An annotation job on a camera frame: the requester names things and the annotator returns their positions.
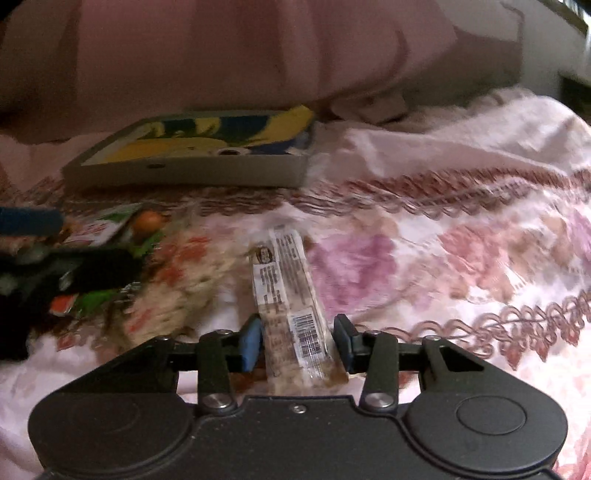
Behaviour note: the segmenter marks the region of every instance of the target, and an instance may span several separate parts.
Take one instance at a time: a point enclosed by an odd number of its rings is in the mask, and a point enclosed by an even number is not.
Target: pink flower pattern
[[[468,282],[489,288],[507,265],[507,251],[496,231],[485,225],[460,225],[439,236],[450,265]]]
[[[352,313],[392,294],[394,243],[385,235],[336,234],[307,253],[327,319]]]
[[[574,254],[581,259],[585,270],[591,272],[591,222],[577,210],[571,215],[568,236]]]

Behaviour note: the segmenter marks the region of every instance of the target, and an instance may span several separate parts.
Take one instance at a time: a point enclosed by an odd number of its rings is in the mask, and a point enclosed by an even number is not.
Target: pink bedsheet
[[[291,222],[307,238],[327,317],[345,312],[360,329],[404,341],[442,335],[545,391],[569,418],[556,469],[567,480],[588,480],[591,129],[559,103],[536,97],[442,122],[424,135],[322,126],[308,185],[298,191],[63,197],[59,180],[50,179],[29,193],[13,189],[4,201],[59,201],[71,212],[140,198],[162,210],[195,205],[213,241]],[[254,309],[249,285],[248,269],[236,270],[192,325],[194,335],[238,328]],[[108,341],[96,335],[87,325],[42,338],[28,361],[0,366],[2,478],[28,480],[40,471],[28,413],[101,361]],[[358,394],[360,382],[343,391]],[[190,398],[194,391],[183,378],[179,392]],[[417,393],[409,380],[401,401]]]

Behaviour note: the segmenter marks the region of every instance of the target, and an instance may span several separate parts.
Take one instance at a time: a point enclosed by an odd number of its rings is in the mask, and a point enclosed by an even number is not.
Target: snack wrapper
[[[271,394],[326,392],[347,383],[316,299],[299,233],[276,226],[251,248],[255,301],[264,324]]]

